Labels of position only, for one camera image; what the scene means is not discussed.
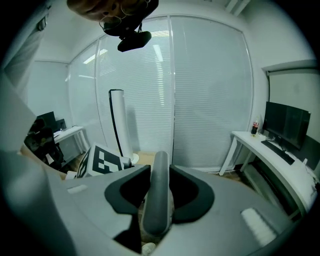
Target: gray plastic surface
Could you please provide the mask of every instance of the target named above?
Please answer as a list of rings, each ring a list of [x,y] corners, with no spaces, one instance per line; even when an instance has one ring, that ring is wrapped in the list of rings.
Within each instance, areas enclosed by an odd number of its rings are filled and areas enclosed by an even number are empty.
[[[142,228],[151,236],[165,234],[170,227],[171,202],[169,192],[169,155],[155,154],[150,189],[144,204]]]
[[[106,188],[112,180],[120,179],[140,167],[125,171],[117,171],[96,177],[62,181],[56,173],[44,171],[41,166],[16,152],[0,151],[1,186],[5,199],[21,221],[23,221],[55,255],[78,256],[138,256],[139,254],[127,249],[108,233],[115,229],[122,232],[127,229],[127,223],[117,223],[118,227],[104,226],[102,230],[97,226],[99,215],[108,219],[108,202],[103,202],[96,208],[96,212],[88,217],[88,211],[83,212],[83,205],[90,206],[90,202],[77,202],[77,197],[94,195],[93,189],[101,185]],[[86,184],[87,189],[79,193],[70,194],[66,188],[74,188]],[[118,214],[121,218],[131,218],[130,215]]]
[[[3,71],[0,71],[0,85],[0,150],[17,152],[36,116],[22,102]]]
[[[114,213],[100,194],[108,184],[140,167],[61,181],[57,174],[44,171],[24,156],[0,152],[0,180],[6,202],[57,255],[138,255],[113,240],[115,234],[128,228],[127,218],[131,216]],[[281,210],[245,185],[194,169],[180,169],[210,185],[214,203],[197,221],[173,224],[153,256],[268,255],[292,230],[292,223]],[[79,192],[68,192],[79,186]],[[257,210],[279,235],[264,248],[241,216],[247,208]]]
[[[214,192],[214,203],[199,220],[172,224],[152,256],[253,254],[262,248],[241,216],[247,208],[256,209],[278,235],[292,225],[280,209],[237,181],[191,168],[179,169],[209,184]]]

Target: black chair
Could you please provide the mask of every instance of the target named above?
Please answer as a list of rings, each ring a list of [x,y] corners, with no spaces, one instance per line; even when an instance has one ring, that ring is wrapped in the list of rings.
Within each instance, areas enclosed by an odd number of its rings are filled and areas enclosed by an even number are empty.
[[[43,119],[37,119],[33,123],[24,143],[41,161],[56,170],[60,170],[62,163],[66,162],[59,144],[55,144],[52,129],[45,126]],[[47,155],[53,162],[49,163]]]

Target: desk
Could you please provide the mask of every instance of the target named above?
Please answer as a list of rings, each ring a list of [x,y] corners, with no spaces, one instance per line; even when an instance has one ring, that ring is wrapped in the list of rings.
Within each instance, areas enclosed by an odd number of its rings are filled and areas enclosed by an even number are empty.
[[[65,140],[66,138],[69,138],[70,136],[74,136],[76,145],[78,146],[81,154],[84,152],[82,145],[84,146],[84,150],[87,152],[90,147],[85,139],[84,132],[83,132],[84,129],[85,128],[83,126],[74,126],[69,129],[66,129],[62,131],[57,137],[54,138],[54,143],[57,144]]]
[[[252,137],[251,133],[248,131],[233,131],[232,134],[234,135],[233,141],[230,151],[219,172],[220,176],[225,173],[226,168],[235,153],[237,144],[241,143],[250,150],[250,153],[243,163],[241,171],[243,171],[248,164],[252,154],[255,154],[270,168],[280,182],[283,183],[285,188],[293,197],[301,214],[304,215],[308,212],[312,207],[317,193],[314,189],[315,183],[313,177],[306,171],[306,166],[291,154],[290,156],[295,160],[295,162],[292,165],[289,165],[270,148],[263,145],[261,141],[264,139],[260,138],[258,135],[256,137]]]

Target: computer monitor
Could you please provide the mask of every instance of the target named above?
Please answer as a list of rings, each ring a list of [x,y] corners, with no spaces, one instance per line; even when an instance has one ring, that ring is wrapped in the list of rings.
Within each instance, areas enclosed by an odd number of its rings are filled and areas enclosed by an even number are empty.
[[[50,127],[53,132],[58,131],[58,126],[55,118],[54,112],[45,113],[42,115],[37,116],[36,119],[43,119],[45,122],[45,126]]]
[[[266,103],[263,129],[301,149],[307,134],[308,111],[273,102]]]

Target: black panel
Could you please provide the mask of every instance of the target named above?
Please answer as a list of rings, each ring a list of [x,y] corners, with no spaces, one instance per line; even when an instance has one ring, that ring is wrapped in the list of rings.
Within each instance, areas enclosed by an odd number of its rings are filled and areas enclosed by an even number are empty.
[[[170,190],[174,201],[173,223],[194,222],[205,215],[214,203],[214,192],[204,181],[170,166]]]
[[[141,253],[138,207],[149,190],[150,175],[151,167],[146,165],[111,183],[104,192],[105,199],[118,214],[132,215],[129,229],[116,236],[114,240],[137,253]]]
[[[143,48],[150,41],[151,37],[151,33],[148,31],[135,33],[119,43],[118,51],[123,53],[133,49]]]
[[[50,127],[54,133],[58,131],[58,126],[57,126],[55,114],[53,111],[39,115],[36,117],[36,119],[43,119],[45,126]]]
[[[320,143],[315,139],[305,136],[302,148],[297,150],[294,147],[290,147],[286,141],[283,142],[283,146],[290,151],[296,158],[301,162],[305,159],[308,159],[306,165],[309,166],[312,170],[315,170],[319,161],[320,161]]]
[[[308,111],[267,102],[263,129],[300,149],[306,137],[309,121],[310,113]]]
[[[63,131],[65,129],[67,129],[66,126],[66,121],[64,119],[60,119],[58,121],[56,121],[56,126],[57,126],[57,130],[59,131],[60,129],[62,129]]]
[[[145,19],[149,16],[159,5],[159,0],[152,0],[148,3],[147,8],[144,11],[140,11],[136,15],[128,15],[122,19],[122,22],[117,27],[104,30],[104,32],[110,36],[127,37],[132,33]]]

